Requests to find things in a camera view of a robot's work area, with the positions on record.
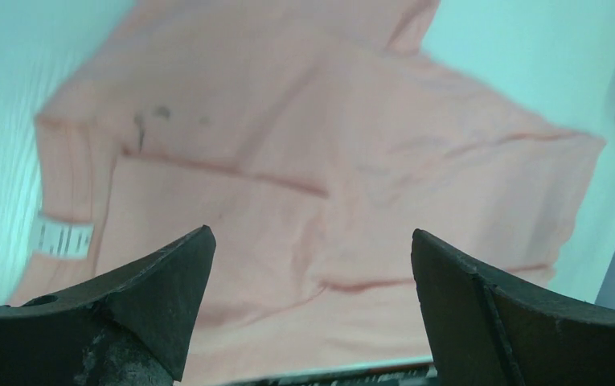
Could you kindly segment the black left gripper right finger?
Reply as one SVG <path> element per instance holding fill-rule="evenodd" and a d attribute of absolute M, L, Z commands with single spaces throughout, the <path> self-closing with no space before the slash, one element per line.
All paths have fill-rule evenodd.
<path fill-rule="evenodd" d="M 412 271 L 442 385 L 615 385 L 615 310 L 415 230 Z"/>

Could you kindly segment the pink t shirt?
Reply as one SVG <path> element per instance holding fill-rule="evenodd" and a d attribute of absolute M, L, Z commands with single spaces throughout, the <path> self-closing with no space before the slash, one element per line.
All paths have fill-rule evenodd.
<path fill-rule="evenodd" d="M 423 228 L 546 285 L 604 148 L 420 53 L 435 1 L 140 1 L 38 112 L 43 213 L 15 305 L 207 225 L 186 385 L 429 355 Z"/>

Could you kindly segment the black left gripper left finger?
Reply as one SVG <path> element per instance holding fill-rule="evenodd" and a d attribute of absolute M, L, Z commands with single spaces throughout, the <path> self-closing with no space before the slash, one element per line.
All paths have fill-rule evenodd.
<path fill-rule="evenodd" d="M 172 385 L 211 272 L 202 226 L 78 285 L 0 306 L 0 385 Z"/>

